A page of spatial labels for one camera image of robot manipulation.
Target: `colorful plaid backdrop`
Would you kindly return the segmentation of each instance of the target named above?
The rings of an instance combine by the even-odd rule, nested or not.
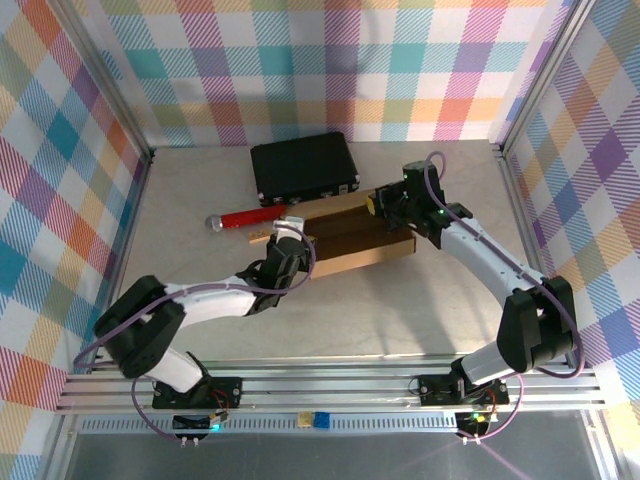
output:
[[[640,0],[600,0],[511,158],[627,449],[640,448],[639,25]]]
[[[564,21],[567,18],[567,14],[571,10],[571,7],[576,2],[576,0],[562,0],[562,5],[558,8],[553,21],[551,22],[551,27],[547,30],[547,33],[544,37],[542,44],[540,45],[540,49],[538,50],[533,62],[527,71],[527,74],[524,78],[524,81],[520,83],[520,85],[514,85],[517,87],[517,94],[513,102],[508,105],[509,110],[504,122],[500,121],[494,122],[492,129],[498,132],[498,134],[493,138],[492,133],[489,134],[489,140],[496,143],[503,143],[507,133],[509,132],[509,128],[513,125],[518,113],[520,112],[520,107],[522,107],[522,102],[527,97],[529,93],[529,89],[533,85],[533,81],[536,78],[536,75],[540,71],[540,68],[544,65],[547,56],[553,46],[553,42],[558,35],[560,28],[562,27]]]
[[[76,5],[149,142],[194,146],[328,129],[356,141],[487,138],[514,72],[534,61],[528,44],[543,42],[539,18],[562,1]]]
[[[0,2],[0,479],[33,478],[142,172],[45,0]]]

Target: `blue object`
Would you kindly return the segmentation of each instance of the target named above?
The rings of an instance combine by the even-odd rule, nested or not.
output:
[[[316,412],[313,416],[313,428],[329,430],[331,425],[331,415],[326,412]]]

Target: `white table surface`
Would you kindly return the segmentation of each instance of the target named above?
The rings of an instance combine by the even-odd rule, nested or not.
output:
[[[400,179],[402,165],[447,154],[447,201],[525,260],[489,143],[360,143],[350,146],[361,188]],[[123,289],[142,275],[194,284],[224,279],[264,258],[257,227],[213,233],[211,213],[258,207],[248,147],[160,149],[139,212]],[[173,347],[202,360],[359,354],[450,354],[495,338],[501,307],[455,259],[418,239],[417,253],[312,280],[276,309],[181,330]]]

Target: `cardboard box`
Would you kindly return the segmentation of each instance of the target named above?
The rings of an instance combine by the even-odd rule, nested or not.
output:
[[[403,228],[387,232],[384,220],[372,217],[365,205],[311,218],[305,221],[304,230],[316,237],[317,262],[312,278],[373,265],[416,251],[416,239],[411,230]]]

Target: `purple cable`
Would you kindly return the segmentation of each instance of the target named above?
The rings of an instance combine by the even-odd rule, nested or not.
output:
[[[527,272],[525,272],[522,268],[520,268],[520,266],[517,263],[515,263],[513,260],[511,260],[504,253],[502,253],[498,247],[496,247],[492,242],[490,242],[484,236],[482,236],[480,234],[480,232],[478,232],[475,228],[473,228],[471,225],[463,222],[460,217],[458,217],[449,208],[447,208],[447,206],[445,204],[443,204],[440,201],[440,199],[434,193],[433,187],[431,186],[431,182],[429,182],[429,177],[428,177],[429,165],[431,165],[431,159],[435,155],[439,155],[440,158],[442,158],[443,169],[444,169],[444,165],[446,165],[446,163],[447,163],[447,159],[446,159],[444,153],[439,152],[439,151],[431,152],[429,154],[429,156],[427,157],[427,159],[425,160],[424,180],[425,180],[425,183],[427,185],[427,190],[429,192],[429,195],[431,196],[431,199],[436,203],[436,205],[438,205],[438,207],[440,207],[442,210],[447,212],[447,215],[449,215],[449,217],[451,217],[456,222],[458,222],[460,225],[462,225],[462,227],[467,232],[469,232],[470,235],[473,235],[473,237],[476,240],[478,240],[478,241],[482,242],[484,245],[486,245],[489,248],[489,250],[491,250],[498,258],[500,258],[503,262],[505,262],[507,265],[509,265],[509,267],[512,268],[513,271],[516,272],[517,275],[519,275],[520,277],[524,278],[526,281],[528,281],[529,283],[534,285],[540,291],[540,293],[542,293],[553,304],[553,306],[560,313],[560,316],[562,317],[562,319],[567,323],[567,325],[569,325],[569,328],[571,329],[571,333],[572,333],[573,338],[575,340],[577,356],[578,356],[578,366],[575,368],[575,370],[573,372],[571,372],[571,373],[556,373],[556,372],[553,372],[553,371],[548,370],[548,369],[543,368],[543,367],[538,367],[537,370],[542,372],[542,373],[546,373],[549,376],[556,377],[556,378],[575,378],[575,377],[577,377],[578,375],[580,375],[582,373],[582,370],[584,369],[585,356],[584,356],[584,348],[583,348],[583,345],[582,345],[582,338],[580,338],[580,333],[578,332],[578,326],[576,325],[576,323],[571,318],[571,315],[569,315],[569,312],[567,312],[567,309],[564,308],[564,306],[558,301],[558,299],[556,297],[554,297],[553,294],[544,285],[542,285],[539,281],[537,281],[535,278],[533,278],[531,275],[529,275]]]
[[[193,285],[191,287],[185,288],[184,290],[178,290],[177,292],[169,293],[167,295],[164,295],[163,297],[158,298],[157,300],[154,300],[144,308],[140,309],[137,313],[135,313],[133,316],[128,318],[122,324],[118,325],[113,330],[110,330],[109,333],[107,333],[103,337],[100,337],[91,345],[89,345],[87,348],[82,350],[76,356],[76,358],[74,358],[73,366],[76,368],[95,368],[95,367],[100,367],[104,365],[112,365],[114,362],[83,363],[81,362],[81,360],[83,360],[84,357],[86,357],[89,353],[91,353],[94,350],[97,350],[99,347],[103,346],[113,337],[120,334],[123,330],[127,329],[134,322],[137,322],[138,320],[140,320],[144,315],[149,313],[158,305],[164,302],[167,302],[169,300],[184,297],[191,293],[207,292],[207,291],[213,291],[213,290],[242,290],[244,292],[278,295],[278,294],[290,293],[300,288],[304,283],[306,283],[311,278],[311,273],[313,272],[313,269],[316,265],[316,251],[313,248],[313,243],[311,242],[311,239],[304,234],[304,232],[301,232],[295,227],[292,227],[290,225],[285,225],[285,224],[275,224],[275,226],[276,228],[284,228],[286,230],[291,230],[294,233],[297,233],[298,235],[300,235],[304,243],[307,244],[307,247],[309,247],[309,250],[311,253],[309,271],[299,283],[297,283],[293,287],[283,288],[283,289],[271,289],[271,288],[262,288],[262,287],[252,287],[250,285],[237,285],[237,284],[226,284],[226,283],[202,283],[202,284]]]
[[[480,440],[484,440],[486,438],[495,437],[497,434],[499,434],[505,428],[507,428],[507,426],[516,417],[516,414],[518,413],[518,410],[520,410],[520,407],[522,406],[522,398],[524,397],[524,380],[522,380],[522,376],[520,376],[520,375],[516,375],[516,378],[518,379],[518,382],[520,382],[520,394],[518,396],[518,401],[516,402],[516,406],[513,409],[513,411],[511,412],[511,415],[509,415],[509,417],[504,421],[504,423],[502,425],[500,425],[498,428],[496,428],[493,432],[487,433],[486,435],[482,435],[482,436],[478,437],[478,438],[480,438]],[[458,430],[458,433],[460,433],[460,435],[464,435],[465,437],[471,438],[471,439],[474,439],[474,440],[476,438],[473,435],[471,435],[470,433],[465,432],[464,430]]]
[[[199,284],[199,285],[193,285],[193,286],[191,286],[189,288],[185,288],[184,290],[178,290],[177,292],[169,293],[169,294],[167,294],[167,295],[165,295],[165,296],[163,296],[163,297],[151,302],[149,305],[147,305],[146,307],[144,307],[140,311],[138,311],[135,315],[133,315],[132,317],[128,318],[121,325],[118,325],[116,328],[114,328],[113,330],[109,331],[109,333],[107,333],[103,337],[100,337],[95,342],[93,342],[91,345],[89,345],[87,348],[82,350],[76,356],[76,358],[73,360],[74,367],[76,367],[76,368],[95,368],[95,367],[99,367],[99,366],[115,364],[115,362],[111,362],[111,361],[97,362],[97,363],[83,363],[83,362],[81,362],[81,360],[84,357],[86,357],[90,352],[92,352],[93,350],[97,350],[99,347],[101,347],[102,345],[107,343],[109,340],[111,340],[113,337],[115,337],[116,335],[121,333],[123,330],[125,330],[127,327],[129,327],[131,324],[133,324],[134,322],[140,320],[140,318],[142,318],[142,316],[144,316],[145,314],[149,313],[155,307],[157,307],[158,305],[160,305],[160,304],[162,304],[162,303],[164,303],[166,301],[173,300],[175,298],[180,298],[180,297],[189,295],[191,293],[205,292],[205,291],[212,291],[212,290],[242,290],[242,291],[245,291],[245,292],[253,292],[253,293],[283,294],[283,293],[292,292],[292,291],[297,290],[298,288],[300,288],[304,283],[306,283],[311,278],[311,274],[313,273],[313,269],[316,266],[316,250],[313,247],[313,243],[311,242],[311,239],[307,235],[305,235],[304,232],[298,230],[297,228],[292,227],[290,225],[278,224],[278,223],[275,224],[275,227],[276,228],[284,228],[286,230],[291,230],[292,232],[297,233],[298,235],[300,235],[300,237],[302,238],[304,243],[306,243],[307,247],[309,247],[309,251],[311,253],[311,260],[310,260],[310,263],[309,263],[309,271],[304,276],[304,278],[302,280],[300,280],[299,283],[295,284],[293,287],[282,288],[282,289],[261,288],[261,287],[252,287],[252,286],[249,286],[249,285],[236,285],[236,284],[228,284],[227,285],[226,283],[202,283],[202,284]],[[140,403],[138,403],[138,399],[136,398],[136,384],[137,383],[138,383],[138,378],[134,378],[133,382],[131,382],[131,401],[133,402],[133,407],[136,409],[136,412],[138,412],[138,415],[140,415],[140,418],[142,418],[144,423],[146,423],[147,426],[151,430],[156,432],[161,437],[166,438],[167,440],[171,440],[171,441],[175,441],[175,442],[178,442],[178,443],[182,443],[182,440],[180,440],[175,435],[172,435],[170,433],[164,432],[160,428],[155,426],[153,424],[153,422],[151,421],[151,419],[142,411],[142,407],[140,406]]]

